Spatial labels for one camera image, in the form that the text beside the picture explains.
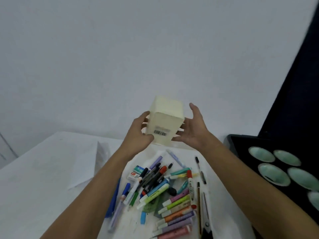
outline barcode label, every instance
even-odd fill
[[[155,134],[158,134],[158,135],[162,135],[162,136],[166,136],[166,135],[167,135],[167,133],[161,132],[161,131],[159,131],[159,130],[154,130],[154,133],[155,133]]]

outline white table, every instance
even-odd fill
[[[70,170],[79,151],[92,144],[107,142],[113,154],[122,140],[89,136],[70,132],[57,132],[36,147],[0,170],[0,232],[1,238],[39,238],[60,213],[78,196],[82,187],[67,190]],[[126,176],[135,165],[147,166],[157,153],[166,147],[150,145],[129,162],[123,172],[119,195],[127,183]],[[214,238],[254,238],[250,222],[238,208],[217,175],[197,151],[171,148],[188,167],[197,172],[194,156],[198,156],[205,173],[209,193],[209,213]],[[163,162],[173,159],[167,155]],[[180,169],[174,163],[172,171]],[[114,234],[107,233],[109,219],[105,219],[98,238],[149,239],[158,219],[147,215],[146,224],[140,225],[140,212],[136,207],[122,215]],[[193,235],[196,238],[197,223]]]

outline dark tray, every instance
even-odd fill
[[[258,171],[258,165],[265,163],[254,158],[250,155],[248,149],[250,147],[260,147],[268,150],[269,152],[273,153],[274,150],[284,150],[289,152],[301,160],[300,166],[292,166],[285,164],[279,159],[275,159],[275,161],[270,162],[274,166],[282,169],[285,173],[288,174],[287,170],[291,167],[299,168],[311,173],[316,178],[318,176],[318,162],[317,162],[317,155],[314,157],[312,154],[312,150],[314,147],[305,148],[304,146],[298,146],[297,144],[286,144],[285,142],[280,141],[272,141],[268,139],[261,139],[254,136],[247,136],[247,135],[235,135],[230,134],[226,138],[227,142],[229,143],[230,150],[240,159],[242,160],[247,166],[249,166],[254,172],[261,176],[260,172]],[[302,208],[317,224],[319,224],[319,211],[309,202],[308,193],[310,190],[305,189],[304,187],[298,185],[290,178],[291,182],[288,186],[278,186],[272,184],[285,195],[287,195],[293,202],[295,202],[300,208]]]

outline white plastic box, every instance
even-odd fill
[[[146,134],[153,134],[155,144],[169,145],[184,122],[183,103],[156,96],[151,108]]]

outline white wall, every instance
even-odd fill
[[[156,94],[257,135],[317,0],[0,0],[0,131],[123,138]]]

